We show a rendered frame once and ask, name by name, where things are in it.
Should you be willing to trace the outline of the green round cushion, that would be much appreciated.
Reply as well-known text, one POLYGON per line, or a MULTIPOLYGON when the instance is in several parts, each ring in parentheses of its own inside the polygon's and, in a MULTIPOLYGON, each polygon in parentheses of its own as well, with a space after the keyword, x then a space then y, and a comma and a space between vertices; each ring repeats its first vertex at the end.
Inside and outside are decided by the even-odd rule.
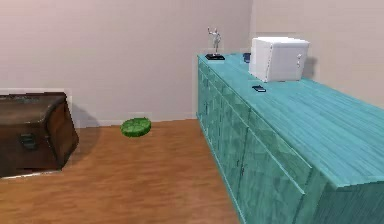
POLYGON ((126 120, 120 126, 121 133, 126 137, 140 137, 151 130, 151 121, 146 117, 126 120))

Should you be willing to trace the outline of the grey figure statuette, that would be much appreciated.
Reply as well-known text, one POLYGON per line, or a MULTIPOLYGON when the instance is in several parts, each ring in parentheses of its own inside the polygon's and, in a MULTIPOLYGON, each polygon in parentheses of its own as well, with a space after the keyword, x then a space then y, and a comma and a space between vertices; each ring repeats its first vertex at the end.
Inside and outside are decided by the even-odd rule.
POLYGON ((215 52, 208 53, 205 55, 205 57, 208 60, 224 60, 225 57, 218 52, 219 43, 221 41, 220 33, 218 32, 217 29, 214 29, 213 31, 211 31, 210 28, 207 28, 207 32, 209 35, 213 37, 212 42, 213 42, 213 48, 215 49, 215 52))

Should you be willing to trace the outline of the white safe box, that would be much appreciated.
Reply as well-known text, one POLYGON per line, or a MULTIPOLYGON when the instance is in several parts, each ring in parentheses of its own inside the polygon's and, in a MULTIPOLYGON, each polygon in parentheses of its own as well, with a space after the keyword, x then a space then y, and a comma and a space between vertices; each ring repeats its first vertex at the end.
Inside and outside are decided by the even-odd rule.
POLYGON ((263 82, 301 79, 310 43, 290 37, 252 39, 249 73, 263 82))

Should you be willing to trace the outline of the teal wooden sideboard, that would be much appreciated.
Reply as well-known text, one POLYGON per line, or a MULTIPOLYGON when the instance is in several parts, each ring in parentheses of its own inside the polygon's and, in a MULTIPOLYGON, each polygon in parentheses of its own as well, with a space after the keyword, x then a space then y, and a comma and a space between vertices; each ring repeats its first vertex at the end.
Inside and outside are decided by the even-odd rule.
POLYGON ((241 224, 384 224, 384 110, 197 58, 197 118, 241 224), (257 92, 252 86, 262 86, 257 92))

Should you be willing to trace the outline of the brown wooden chest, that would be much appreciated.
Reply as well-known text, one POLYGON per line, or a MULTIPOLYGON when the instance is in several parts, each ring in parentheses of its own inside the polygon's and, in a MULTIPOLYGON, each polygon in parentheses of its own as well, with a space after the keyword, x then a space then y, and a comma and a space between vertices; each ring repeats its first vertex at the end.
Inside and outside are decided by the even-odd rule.
POLYGON ((60 170, 78 143, 65 93, 0 95, 0 178, 60 170))

